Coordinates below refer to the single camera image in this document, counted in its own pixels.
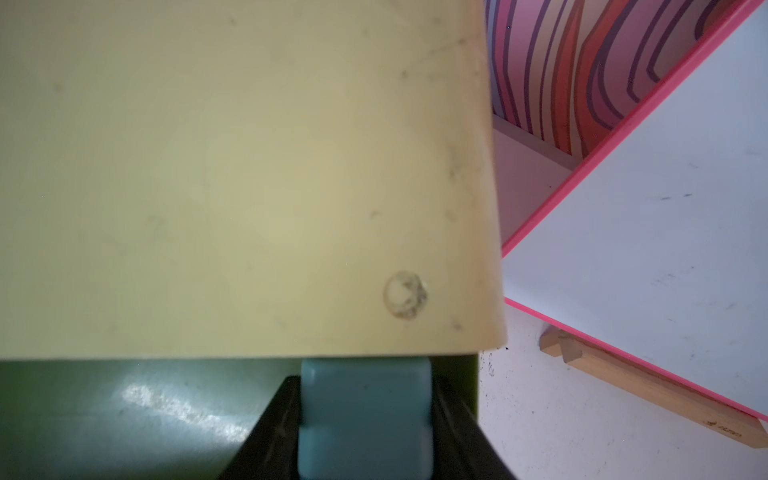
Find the blue plug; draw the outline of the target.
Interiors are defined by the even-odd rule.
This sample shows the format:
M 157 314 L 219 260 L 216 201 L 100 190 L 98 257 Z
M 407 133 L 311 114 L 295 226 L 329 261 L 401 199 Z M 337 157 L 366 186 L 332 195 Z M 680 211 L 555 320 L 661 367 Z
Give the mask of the blue plug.
M 300 478 L 432 477 L 427 358 L 306 359 L 300 380 Z

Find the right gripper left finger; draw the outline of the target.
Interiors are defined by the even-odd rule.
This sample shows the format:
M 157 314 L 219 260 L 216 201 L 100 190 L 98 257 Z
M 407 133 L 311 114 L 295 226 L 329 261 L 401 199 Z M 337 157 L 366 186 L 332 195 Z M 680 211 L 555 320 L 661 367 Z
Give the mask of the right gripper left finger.
M 286 377 L 219 480 L 299 480 L 301 381 Z

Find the yellow green drawer cabinet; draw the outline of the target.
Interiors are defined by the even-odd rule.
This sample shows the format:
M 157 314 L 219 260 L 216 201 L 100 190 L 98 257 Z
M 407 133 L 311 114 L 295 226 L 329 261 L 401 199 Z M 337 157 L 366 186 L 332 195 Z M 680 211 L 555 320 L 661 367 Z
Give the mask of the yellow green drawer cabinet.
M 5 1 L 5 360 L 505 343 L 479 1 Z

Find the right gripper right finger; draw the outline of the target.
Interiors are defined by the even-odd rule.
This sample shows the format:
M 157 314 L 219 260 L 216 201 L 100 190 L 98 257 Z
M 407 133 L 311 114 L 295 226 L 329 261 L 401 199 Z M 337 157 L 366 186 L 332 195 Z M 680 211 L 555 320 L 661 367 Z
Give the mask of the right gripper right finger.
M 515 480 L 450 382 L 433 379 L 433 479 Z

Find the green top drawer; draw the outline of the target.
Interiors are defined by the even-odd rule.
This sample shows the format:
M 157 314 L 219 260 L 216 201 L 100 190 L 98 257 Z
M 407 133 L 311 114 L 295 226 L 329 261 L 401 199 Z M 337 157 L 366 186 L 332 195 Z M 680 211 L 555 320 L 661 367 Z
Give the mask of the green top drawer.
M 1 366 L 5 479 L 218 479 L 295 360 Z

